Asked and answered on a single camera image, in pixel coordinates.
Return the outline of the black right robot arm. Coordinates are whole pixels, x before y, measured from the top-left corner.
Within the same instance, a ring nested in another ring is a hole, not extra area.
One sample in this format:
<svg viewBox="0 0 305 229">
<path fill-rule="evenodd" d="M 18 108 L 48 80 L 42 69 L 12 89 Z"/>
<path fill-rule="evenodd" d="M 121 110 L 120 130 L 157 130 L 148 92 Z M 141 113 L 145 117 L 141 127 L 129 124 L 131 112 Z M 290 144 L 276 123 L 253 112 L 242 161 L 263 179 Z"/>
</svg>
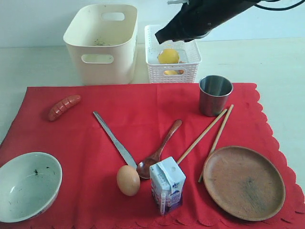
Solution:
<svg viewBox="0 0 305 229">
<path fill-rule="evenodd" d="M 259 0 L 169 0 L 182 4 L 168 24 L 155 33 L 159 44 L 166 41 L 190 42 L 205 37 L 212 29 L 255 6 L 269 11 L 285 11 L 304 3 L 303 0 L 284 8 L 259 5 Z"/>
</svg>

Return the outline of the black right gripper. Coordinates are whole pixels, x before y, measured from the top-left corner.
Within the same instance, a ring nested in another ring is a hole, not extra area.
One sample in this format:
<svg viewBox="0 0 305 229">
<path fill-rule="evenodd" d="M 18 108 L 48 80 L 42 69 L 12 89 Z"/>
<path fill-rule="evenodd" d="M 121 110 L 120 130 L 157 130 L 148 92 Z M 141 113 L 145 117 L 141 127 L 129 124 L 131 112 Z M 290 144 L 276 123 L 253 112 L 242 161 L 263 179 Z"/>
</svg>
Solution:
<svg viewBox="0 0 305 229">
<path fill-rule="evenodd" d="M 212 29 L 235 15 L 237 5 L 237 0 L 190 0 L 155 37 L 159 44 L 205 38 Z"/>
</svg>

